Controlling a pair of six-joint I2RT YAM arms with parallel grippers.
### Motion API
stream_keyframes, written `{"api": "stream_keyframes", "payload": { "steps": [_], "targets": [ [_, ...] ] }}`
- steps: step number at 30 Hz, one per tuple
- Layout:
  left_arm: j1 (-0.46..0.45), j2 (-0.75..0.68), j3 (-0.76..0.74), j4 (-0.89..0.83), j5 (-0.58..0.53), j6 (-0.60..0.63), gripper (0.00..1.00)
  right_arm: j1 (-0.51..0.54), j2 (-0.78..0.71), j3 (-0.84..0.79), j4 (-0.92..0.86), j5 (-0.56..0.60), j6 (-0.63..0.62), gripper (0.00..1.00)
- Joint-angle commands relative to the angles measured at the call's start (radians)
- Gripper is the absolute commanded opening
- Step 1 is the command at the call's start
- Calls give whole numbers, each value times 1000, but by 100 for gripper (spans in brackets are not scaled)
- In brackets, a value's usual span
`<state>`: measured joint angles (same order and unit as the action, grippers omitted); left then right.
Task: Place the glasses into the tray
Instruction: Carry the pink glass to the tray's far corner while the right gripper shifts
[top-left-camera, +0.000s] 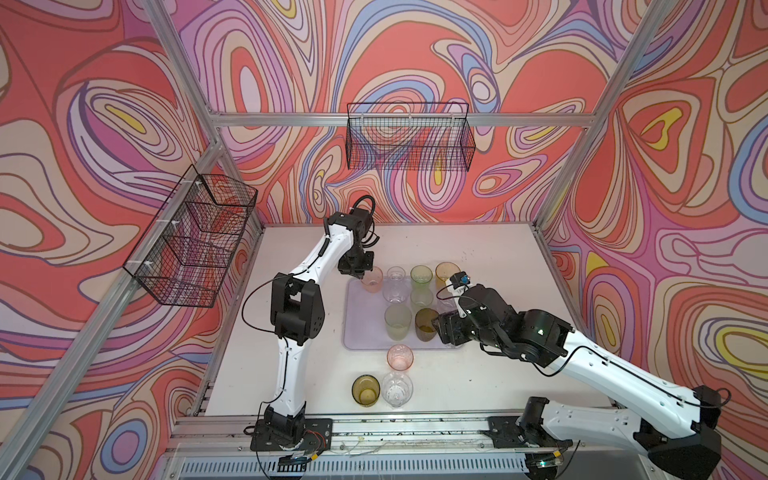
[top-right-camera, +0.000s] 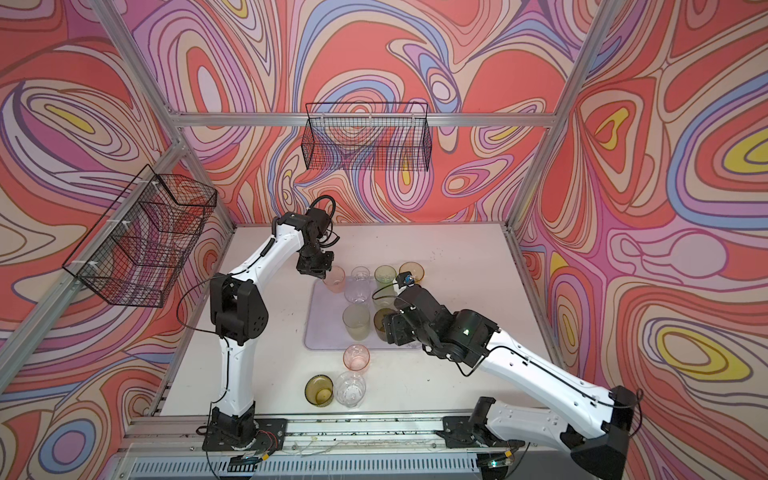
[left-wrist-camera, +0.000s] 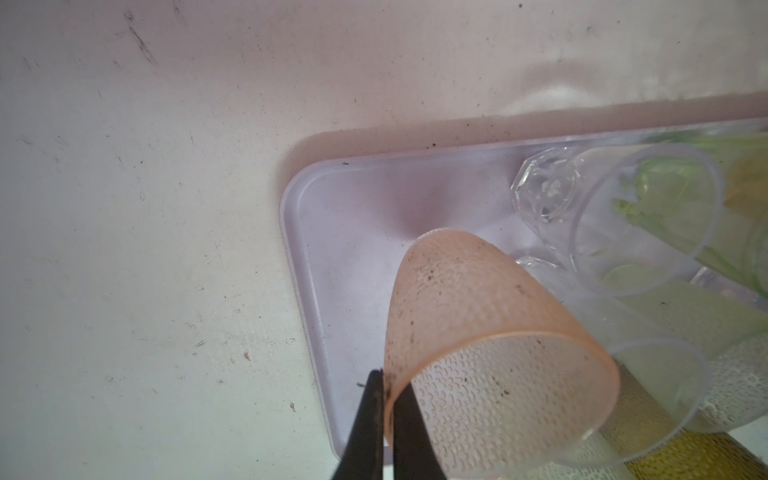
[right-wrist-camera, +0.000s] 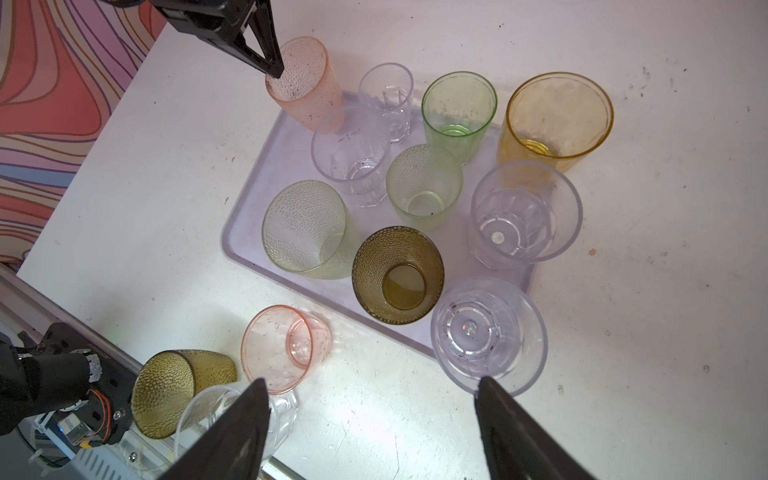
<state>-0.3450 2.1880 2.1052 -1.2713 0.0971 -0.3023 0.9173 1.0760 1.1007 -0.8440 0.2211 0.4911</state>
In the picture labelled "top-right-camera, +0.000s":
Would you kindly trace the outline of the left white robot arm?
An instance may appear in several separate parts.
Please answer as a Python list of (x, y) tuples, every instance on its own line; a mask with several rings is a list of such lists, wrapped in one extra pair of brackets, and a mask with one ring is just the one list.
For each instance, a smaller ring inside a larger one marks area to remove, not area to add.
[(331, 231), (332, 218), (321, 208), (286, 213), (273, 219), (270, 236), (247, 260), (211, 279), (209, 310), (220, 341), (222, 381), (207, 424), (208, 443), (244, 449), (256, 439), (255, 349), (269, 320), (262, 290), (293, 255), (300, 274), (325, 278), (334, 260), (325, 243)]

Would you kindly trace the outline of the amber cup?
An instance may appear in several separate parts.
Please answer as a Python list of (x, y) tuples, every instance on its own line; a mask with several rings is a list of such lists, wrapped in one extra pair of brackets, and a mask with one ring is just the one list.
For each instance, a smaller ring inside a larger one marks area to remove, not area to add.
[(307, 381), (304, 395), (310, 405), (325, 407), (334, 399), (333, 381), (324, 374), (314, 375)]
[(386, 335), (386, 329), (384, 326), (384, 320), (388, 315), (393, 313), (394, 313), (394, 310), (391, 308), (381, 308), (376, 311), (373, 318), (375, 332), (378, 338), (384, 343), (387, 342), (387, 335)]

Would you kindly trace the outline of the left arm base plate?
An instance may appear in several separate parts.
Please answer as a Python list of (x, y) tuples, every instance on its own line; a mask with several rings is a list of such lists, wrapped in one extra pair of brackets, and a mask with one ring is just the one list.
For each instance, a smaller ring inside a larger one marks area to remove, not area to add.
[(233, 421), (211, 421), (206, 429), (202, 450), (205, 452), (274, 452), (283, 448), (288, 421), (262, 417)]

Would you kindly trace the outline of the bright green cup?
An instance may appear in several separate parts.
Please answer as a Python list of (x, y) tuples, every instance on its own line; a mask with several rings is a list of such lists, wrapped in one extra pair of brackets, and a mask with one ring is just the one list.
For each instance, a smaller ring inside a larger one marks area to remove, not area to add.
[(395, 280), (397, 277), (397, 270), (391, 265), (380, 265), (374, 271), (374, 278), (377, 284), (375, 294), (380, 295), (392, 295), (395, 291)]

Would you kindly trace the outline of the peach cup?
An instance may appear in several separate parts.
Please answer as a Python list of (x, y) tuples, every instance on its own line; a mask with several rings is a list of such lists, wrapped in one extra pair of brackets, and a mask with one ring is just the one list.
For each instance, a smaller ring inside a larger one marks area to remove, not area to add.
[(333, 266), (323, 280), (326, 288), (334, 293), (342, 293), (345, 290), (346, 273), (342, 267)]

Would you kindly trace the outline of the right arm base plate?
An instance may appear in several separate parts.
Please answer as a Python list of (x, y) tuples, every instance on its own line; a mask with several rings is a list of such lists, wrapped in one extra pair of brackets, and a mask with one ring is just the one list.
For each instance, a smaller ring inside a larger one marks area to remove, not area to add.
[(458, 448), (504, 448), (516, 451), (526, 445), (520, 440), (503, 440), (493, 434), (484, 420), (470, 416), (445, 416), (442, 429), (435, 434), (442, 438), (449, 449)]

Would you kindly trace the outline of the yellow plastic cup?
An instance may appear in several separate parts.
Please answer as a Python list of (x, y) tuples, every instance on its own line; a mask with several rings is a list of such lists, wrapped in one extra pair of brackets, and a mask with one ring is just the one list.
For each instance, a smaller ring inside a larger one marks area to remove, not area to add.
[(411, 276), (413, 277), (414, 281), (416, 283), (420, 283), (423, 280), (424, 276), (425, 276), (425, 269), (418, 262), (408, 261), (408, 262), (403, 263), (399, 267), (398, 273), (399, 274), (410, 273)]

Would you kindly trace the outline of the small clear cup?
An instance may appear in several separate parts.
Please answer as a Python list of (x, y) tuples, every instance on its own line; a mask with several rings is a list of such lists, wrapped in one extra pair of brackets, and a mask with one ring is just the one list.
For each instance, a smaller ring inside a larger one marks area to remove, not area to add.
[(354, 267), (350, 274), (350, 281), (355, 284), (367, 284), (370, 281), (371, 272), (365, 266)]

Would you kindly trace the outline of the pale green large cup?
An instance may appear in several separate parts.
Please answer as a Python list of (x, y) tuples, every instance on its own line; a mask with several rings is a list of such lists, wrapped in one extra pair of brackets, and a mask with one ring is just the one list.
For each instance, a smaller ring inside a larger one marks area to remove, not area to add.
[(342, 314), (342, 321), (350, 337), (357, 341), (365, 340), (371, 329), (370, 310), (366, 304), (351, 304)]

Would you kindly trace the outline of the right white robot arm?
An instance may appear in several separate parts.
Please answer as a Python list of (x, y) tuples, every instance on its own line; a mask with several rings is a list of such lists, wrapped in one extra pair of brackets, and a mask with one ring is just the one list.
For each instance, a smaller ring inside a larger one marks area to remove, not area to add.
[(584, 470), (600, 479), (624, 474), (638, 394), (624, 386), (610, 390), (581, 380), (518, 344), (495, 322), (472, 310), (430, 319), (410, 307), (383, 320), (387, 342), (418, 341), (423, 350), (472, 373), (507, 380), (567, 421), (564, 446)]

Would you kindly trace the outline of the pale green cup front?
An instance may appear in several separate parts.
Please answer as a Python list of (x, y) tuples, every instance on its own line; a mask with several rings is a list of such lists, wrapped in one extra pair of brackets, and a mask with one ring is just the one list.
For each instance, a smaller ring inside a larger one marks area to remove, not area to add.
[(396, 293), (393, 290), (377, 292), (372, 295), (372, 300), (377, 309), (394, 308)]

